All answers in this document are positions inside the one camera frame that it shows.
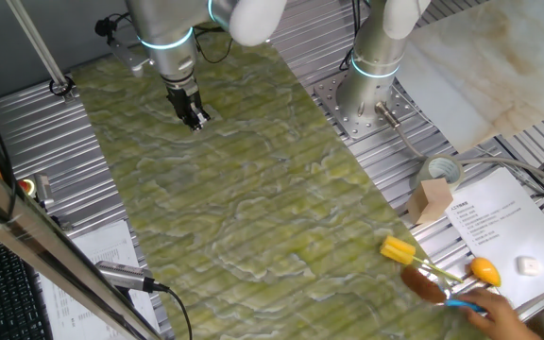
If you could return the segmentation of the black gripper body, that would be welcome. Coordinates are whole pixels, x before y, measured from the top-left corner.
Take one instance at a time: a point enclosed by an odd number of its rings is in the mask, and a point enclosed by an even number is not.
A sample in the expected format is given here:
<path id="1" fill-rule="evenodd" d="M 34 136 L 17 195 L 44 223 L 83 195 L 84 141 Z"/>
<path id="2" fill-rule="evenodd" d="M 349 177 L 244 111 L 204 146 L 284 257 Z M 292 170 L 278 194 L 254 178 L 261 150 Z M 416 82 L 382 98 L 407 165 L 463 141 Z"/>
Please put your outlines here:
<path id="1" fill-rule="evenodd" d="M 182 79 L 165 78 L 168 92 L 167 99 L 173 105 L 180 119 L 197 119 L 200 111 L 200 94 L 196 78 L 187 76 Z"/>

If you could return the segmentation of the person's hand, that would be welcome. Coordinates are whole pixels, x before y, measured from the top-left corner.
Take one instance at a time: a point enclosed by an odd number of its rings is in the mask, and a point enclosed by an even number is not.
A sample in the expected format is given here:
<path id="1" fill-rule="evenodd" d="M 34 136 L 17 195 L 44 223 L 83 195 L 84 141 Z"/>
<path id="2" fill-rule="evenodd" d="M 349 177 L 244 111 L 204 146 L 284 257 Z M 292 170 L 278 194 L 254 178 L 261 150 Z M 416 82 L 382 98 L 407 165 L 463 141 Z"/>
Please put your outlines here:
<path id="1" fill-rule="evenodd" d="M 459 295 L 457 299 L 486 310 L 486 316 L 482 316 L 469 307 L 461 308 L 467 321 L 492 340 L 540 340 L 540 337 L 519 319 L 519 315 L 507 299 L 501 295 L 476 288 Z"/>

